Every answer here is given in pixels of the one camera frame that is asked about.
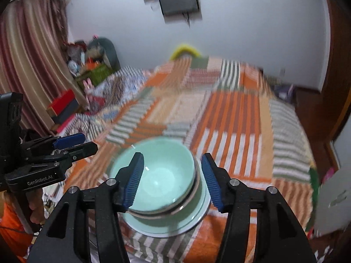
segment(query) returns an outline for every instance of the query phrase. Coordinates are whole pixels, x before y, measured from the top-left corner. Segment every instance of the patterned bed sheet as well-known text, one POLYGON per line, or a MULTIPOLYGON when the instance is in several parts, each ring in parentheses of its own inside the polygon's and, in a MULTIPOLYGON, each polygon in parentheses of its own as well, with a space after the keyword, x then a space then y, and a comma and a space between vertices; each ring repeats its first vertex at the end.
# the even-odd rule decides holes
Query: patterned bed sheet
MULTIPOLYGON (((122 70, 125 78, 135 72, 122 70)), ((143 80, 128 98, 122 100, 120 89, 111 94, 118 114, 92 137, 98 153, 75 164, 65 189, 99 185, 125 149, 163 135, 179 139, 199 158, 210 152, 218 166, 249 187, 276 186, 306 227, 313 209, 311 149, 294 107, 274 97, 257 68, 212 57, 186 58, 167 62, 147 76, 138 74, 143 80)), ((112 87, 123 83, 111 78, 115 78, 110 80, 112 87)), ((89 223, 94 232, 93 214, 89 223)), ((226 215, 212 204, 197 226, 170 238, 145 236, 120 222, 128 251, 139 258, 209 263, 215 261, 225 223, 226 215)), ((256 224, 253 210, 247 262, 253 258, 256 224)))

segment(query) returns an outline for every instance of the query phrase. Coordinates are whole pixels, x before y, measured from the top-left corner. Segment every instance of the curtain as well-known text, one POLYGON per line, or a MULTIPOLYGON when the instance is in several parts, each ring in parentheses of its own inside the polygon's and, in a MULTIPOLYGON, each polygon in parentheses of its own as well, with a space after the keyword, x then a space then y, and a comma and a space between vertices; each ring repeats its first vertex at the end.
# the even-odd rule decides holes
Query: curtain
POLYGON ((22 128, 50 134, 47 106, 71 88, 85 98, 63 54, 67 41, 65 0, 15 0, 0 17, 0 94, 24 94, 22 128))

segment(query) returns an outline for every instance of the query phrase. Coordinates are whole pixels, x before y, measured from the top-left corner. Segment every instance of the wall outlet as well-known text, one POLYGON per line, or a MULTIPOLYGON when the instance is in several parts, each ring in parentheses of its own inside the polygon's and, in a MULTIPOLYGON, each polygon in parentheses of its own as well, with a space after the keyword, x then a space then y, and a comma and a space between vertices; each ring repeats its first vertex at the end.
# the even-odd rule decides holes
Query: wall outlet
POLYGON ((280 77, 285 76, 285 68, 280 68, 280 70, 279 70, 279 76, 280 76, 280 77))

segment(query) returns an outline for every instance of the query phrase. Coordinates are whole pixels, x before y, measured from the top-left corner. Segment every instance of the metal pivot bolt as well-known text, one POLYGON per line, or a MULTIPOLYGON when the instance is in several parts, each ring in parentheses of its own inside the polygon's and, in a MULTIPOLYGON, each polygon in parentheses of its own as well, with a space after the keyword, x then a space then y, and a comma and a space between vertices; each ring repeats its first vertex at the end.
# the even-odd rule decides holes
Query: metal pivot bolt
POLYGON ((113 186, 114 184, 116 184, 116 179, 115 178, 110 178, 106 181, 106 184, 109 186, 113 186))
POLYGON ((278 192, 278 190, 277 190, 276 187, 270 186, 268 188, 268 192, 271 193, 271 194, 276 194, 278 192))
POLYGON ((240 181, 238 179, 230 179, 229 184, 232 186, 239 186, 240 181))
POLYGON ((69 189, 68 189, 68 192, 70 194, 74 194, 77 191, 78 191, 78 187, 77 186, 72 186, 72 187, 69 187, 69 189))

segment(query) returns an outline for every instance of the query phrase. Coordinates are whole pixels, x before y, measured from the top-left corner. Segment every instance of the plate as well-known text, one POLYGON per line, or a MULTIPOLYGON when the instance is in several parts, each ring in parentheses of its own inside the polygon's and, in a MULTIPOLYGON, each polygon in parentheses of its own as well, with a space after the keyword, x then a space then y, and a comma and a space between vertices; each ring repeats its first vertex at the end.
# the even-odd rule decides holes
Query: plate
POLYGON ((163 219, 140 219, 129 213, 122 214, 125 222, 134 230, 151 237, 165 238, 182 234, 192 229, 207 213, 211 197, 200 169, 201 181, 197 193, 181 211, 163 219))
POLYGON ((194 179, 194 159, 186 146, 167 137, 138 142, 124 151, 109 173, 129 165, 135 152, 144 156, 145 168, 131 210, 140 214, 164 212, 179 204, 189 193, 194 179))
POLYGON ((172 208, 168 211, 165 211, 162 213, 156 213, 154 215, 141 215, 141 214, 138 214, 138 213, 133 212, 131 210, 128 210, 127 212, 129 212, 133 216, 140 217, 141 219, 162 219, 166 216, 174 215, 175 213, 181 211, 194 198, 195 193, 196 193, 197 189, 199 188, 200 181, 201 181, 200 180, 200 178, 201 178, 200 177, 201 162, 198 159, 196 159, 195 156, 193 156, 193 157, 194 157, 194 163, 195 163, 195 180, 194 180, 193 186, 191 187, 191 189, 189 191, 189 194, 182 202, 180 202, 177 206, 175 206, 174 208, 172 208))

